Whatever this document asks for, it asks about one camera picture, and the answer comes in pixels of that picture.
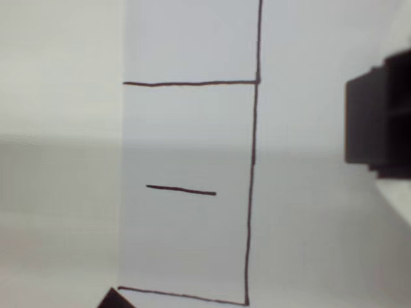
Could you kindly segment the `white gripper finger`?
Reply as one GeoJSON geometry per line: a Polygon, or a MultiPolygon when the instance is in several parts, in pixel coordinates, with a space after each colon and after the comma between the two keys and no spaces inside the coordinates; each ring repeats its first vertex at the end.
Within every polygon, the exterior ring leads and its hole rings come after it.
{"type": "Polygon", "coordinates": [[[410,164],[370,164],[376,187],[388,205],[410,228],[410,164]]]}
{"type": "Polygon", "coordinates": [[[388,64],[400,64],[410,58],[410,19],[396,22],[383,47],[388,64]]]}

